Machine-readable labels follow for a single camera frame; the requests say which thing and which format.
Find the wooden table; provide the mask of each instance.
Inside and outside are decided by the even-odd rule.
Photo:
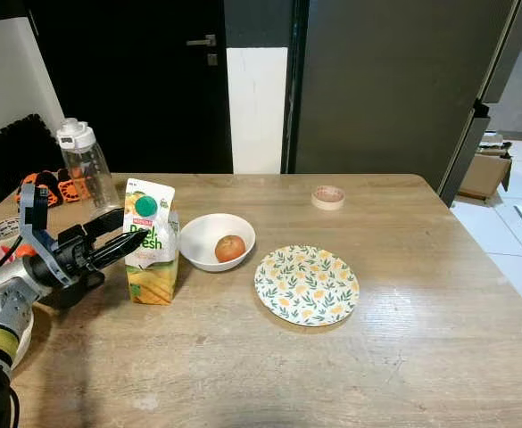
[[[522,299],[421,178],[133,177],[176,187],[183,224],[247,218],[256,248],[220,274],[181,260],[169,307],[130,303],[123,262],[72,310],[37,305],[13,380],[22,426],[522,427]],[[342,187],[344,208],[312,207],[318,184]],[[54,208],[50,231],[85,219]],[[360,304],[344,322],[300,327],[262,306],[254,270],[290,243],[352,266]]]

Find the floral plate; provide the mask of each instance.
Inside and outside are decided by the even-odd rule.
[[[350,315],[360,295],[356,275],[338,256],[290,245],[265,256],[254,274],[262,303],[298,325],[329,325]]]

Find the gray refrigerator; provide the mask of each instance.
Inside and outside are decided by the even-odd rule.
[[[522,0],[311,0],[297,41],[283,171],[418,174],[449,205],[522,47]]]

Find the tape roll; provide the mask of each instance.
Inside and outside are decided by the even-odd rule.
[[[319,185],[312,193],[312,205],[321,210],[340,210],[344,201],[344,190],[333,185]]]
[[[19,236],[19,218],[11,217],[0,221],[0,246],[11,247]]]

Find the plastic bottle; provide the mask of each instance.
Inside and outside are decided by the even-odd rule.
[[[67,118],[56,131],[56,139],[80,200],[92,202],[92,218],[119,208],[120,199],[92,128]]]

